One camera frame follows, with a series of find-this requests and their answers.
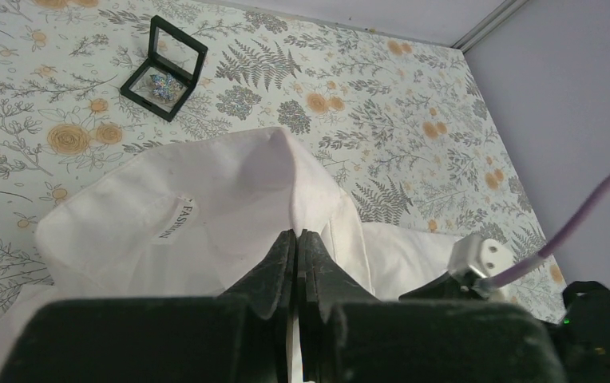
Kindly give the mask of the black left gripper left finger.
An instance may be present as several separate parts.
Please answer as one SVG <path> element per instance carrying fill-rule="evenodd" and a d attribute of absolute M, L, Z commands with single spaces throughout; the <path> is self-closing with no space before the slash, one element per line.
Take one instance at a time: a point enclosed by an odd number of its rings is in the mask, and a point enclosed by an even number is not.
<path fill-rule="evenodd" d="M 0 382 L 286 382 L 295 234 L 216 297 L 75 299 L 43 306 Z"/>

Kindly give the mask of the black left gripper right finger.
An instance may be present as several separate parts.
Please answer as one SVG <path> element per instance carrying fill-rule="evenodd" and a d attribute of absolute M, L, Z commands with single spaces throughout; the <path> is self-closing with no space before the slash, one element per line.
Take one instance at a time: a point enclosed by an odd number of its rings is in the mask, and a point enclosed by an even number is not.
<path fill-rule="evenodd" d="M 544 325 L 505 302 L 382 301 L 330 256 L 320 235 L 297 247 L 305 382 L 564 382 Z"/>

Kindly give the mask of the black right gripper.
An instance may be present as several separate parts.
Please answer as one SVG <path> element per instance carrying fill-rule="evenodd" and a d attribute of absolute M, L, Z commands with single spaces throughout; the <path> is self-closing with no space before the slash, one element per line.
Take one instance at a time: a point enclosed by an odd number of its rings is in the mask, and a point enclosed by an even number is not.
<path fill-rule="evenodd" d="M 488 298 L 481 296 L 473 288 L 473 284 L 480 278 L 473 272 L 456 274 L 455 276 L 446 272 L 426 285 L 400 295 L 398 300 L 400 302 L 425 299 L 487 301 Z"/>

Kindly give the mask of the white shirt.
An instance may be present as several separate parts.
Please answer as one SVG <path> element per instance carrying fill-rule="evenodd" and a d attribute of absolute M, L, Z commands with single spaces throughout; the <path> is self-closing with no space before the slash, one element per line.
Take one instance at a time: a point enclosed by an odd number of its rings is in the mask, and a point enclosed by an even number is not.
<path fill-rule="evenodd" d="M 397 302 L 448 272 L 464 237 L 365 223 L 352 198 L 290 133 L 262 128 L 144 152 L 56 207 L 36 245 L 53 280 L 24 286 L 0 319 L 0 369 L 50 303 L 216 297 L 295 234 L 286 382 L 303 381 L 297 247 L 320 235 L 333 260 L 374 297 Z"/>

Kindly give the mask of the sparkly flower brooch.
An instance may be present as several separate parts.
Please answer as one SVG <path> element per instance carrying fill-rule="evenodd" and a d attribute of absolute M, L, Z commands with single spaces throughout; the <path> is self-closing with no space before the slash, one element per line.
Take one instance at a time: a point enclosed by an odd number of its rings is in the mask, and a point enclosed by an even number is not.
<path fill-rule="evenodd" d="M 183 85 L 171 74 L 151 74 L 152 95 L 165 102 L 174 102 Z"/>

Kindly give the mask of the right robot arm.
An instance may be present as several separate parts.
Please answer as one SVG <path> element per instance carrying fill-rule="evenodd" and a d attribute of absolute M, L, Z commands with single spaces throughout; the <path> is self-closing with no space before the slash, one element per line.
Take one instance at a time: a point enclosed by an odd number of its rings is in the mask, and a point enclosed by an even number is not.
<path fill-rule="evenodd" d="M 494 305 L 472 273 L 444 274 L 402 295 L 444 300 L 410 326 L 407 347 L 386 372 L 397 382 L 610 382 L 610 289 L 573 282 L 552 323 Z"/>

